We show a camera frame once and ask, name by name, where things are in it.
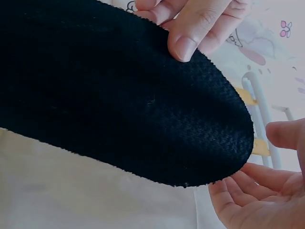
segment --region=bed sheet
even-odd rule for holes
[[[106,2],[128,12],[136,10],[134,1]],[[282,90],[287,90],[285,83],[279,83],[285,71],[287,81],[300,83],[291,83],[289,91],[302,94],[297,88],[305,82],[302,78],[295,80],[297,71],[290,52],[268,31],[250,15],[209,58],[236,85],[241,84],[244,73],[253,71],[265,88],[280,84]],[[257,156],[251,156],[250,161],[260,164]],[[105,163],[0,130],[0,228],[224,226],[213,210],[207,186],[184,189],[155,184]]]

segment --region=insole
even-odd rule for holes
[[[174,60],[145,19],[96,0],[8,0],[0,34],[0,127],[171,186],[223,179],[251,154],[235,89],[199,52]]]

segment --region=cartoon print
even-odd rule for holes
[[[280,32],[281,37],[289,38],[291,35],[292,22],[288,23],[286,21],[281,21],[282,31]]]
[[[235,29],[235,31],[228,37],[226,41],[230,44],[236,45],[237,47],[243,46],[243,44],[239,40],[237,29]]]
[[[135,1],[130,1],[127,3],[127,9],[126,9],[127,12],[129,13],[133,13],[136,11],[136,8],[135,8]]]

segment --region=palm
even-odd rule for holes
[[[227,204],[222,203],[225,207],[216,212],[219,218],[229,219],[225,223],[228,229],[290,229],[304,225],[300,222],[305,204],[301,173],[247,164],[242,171],[210,187],[210,193],[214,205],[217,198],[227,195]]]

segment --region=black insole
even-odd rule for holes
[[[233,174],[250,115],[204,55],[174,60],[167,36],[96,0],[2,2],[0,127],[172,186]]]

